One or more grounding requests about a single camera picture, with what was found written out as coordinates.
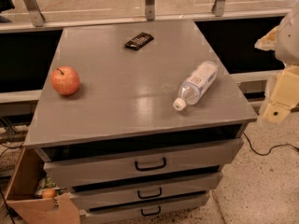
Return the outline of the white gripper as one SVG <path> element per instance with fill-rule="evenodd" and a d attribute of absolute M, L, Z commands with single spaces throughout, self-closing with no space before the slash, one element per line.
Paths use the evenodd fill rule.
<path fill-rule="evenodd" d="M 258 39 L 254 48 L 275 50 L 276 58 L 287 65 L 299 65 L 299 4 L 296 4 L 274 27 Z M 299 104 L 299 67 L 288 66 L 268 81 L 269 96 L 263 119 L 280 124 Z"/>

